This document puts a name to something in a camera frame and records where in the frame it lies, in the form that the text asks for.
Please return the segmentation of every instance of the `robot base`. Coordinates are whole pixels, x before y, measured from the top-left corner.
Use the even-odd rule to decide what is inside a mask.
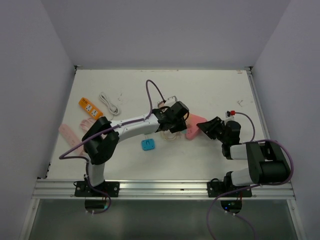
[[[206,183],[207,192],[209,198],[216,198],[220,194],[224,194],[226,192],[230,192],[233,190],[237,190],[246,186],[234,186],[231,181],[231,171],[226,174],[223,181],[219,181],[219,179],[214,178],[211,181]],[[236,198],[238,197],[240,192],[235,192],[225,196],[226,198]],[[252,197],[251,189],[242,191],[243,198]]]
[[[93,191],[88,186],[87,179],[85,179],[84,181],[75,181],[73,185],[75,186],[75,191],[74,191],[75,197],[83,197],[83,198],[103,197],[103,195]],[[108,195],[112,198],[117,198],[119,195],[120,183],[118,181],[104,181],[98,186],[95,186],[94,188],[102,192],[108,193]]]

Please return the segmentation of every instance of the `glass panel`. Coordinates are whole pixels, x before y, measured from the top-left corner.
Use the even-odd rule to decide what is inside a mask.
[[[86,213],[84,200],[40,201],[30,240],[209,240],[207,200],[119,200],[102,214]],[[255,227],[259,240],[297,240],[285,200],[247,200],[239,213]],[[210,225],[218,240],[250,240],[248,224],[225,214],[220,202]]]

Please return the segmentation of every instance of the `orange power strip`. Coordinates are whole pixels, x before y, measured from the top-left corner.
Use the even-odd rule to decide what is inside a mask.
[[[104,115],[102,111],[100,111],[92,102],[90,102],[85,97],[81,98],[81,100],[79,101],[79,105],[90,115],[90,117],[95,120]]]

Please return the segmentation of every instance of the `white cable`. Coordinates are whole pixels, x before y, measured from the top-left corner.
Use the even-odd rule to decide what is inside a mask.
[[[109,112],[112,114],[112,118],[114,118],[114,116],[117,116],[121,113],[120,108],[118,108],[116,105],[114,105],[107,97],[107,95],[104,92],[101,92],[99,95],[99,98],[101,100],[101,102],[103,102],[106,107],[109,109]]]

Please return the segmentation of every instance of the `gray wall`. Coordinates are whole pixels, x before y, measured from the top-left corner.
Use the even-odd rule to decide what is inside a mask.
[[[310,240],[320,236],[319,11],[319,0],[292,0],[253,68],[270,135],[293,156],[293,189]]]
[[[73,65],[39,0],[0,3],[0,239],[19,237],[44,176]]]
[[[290,0],[42,0],[85,68],[253,66]]]

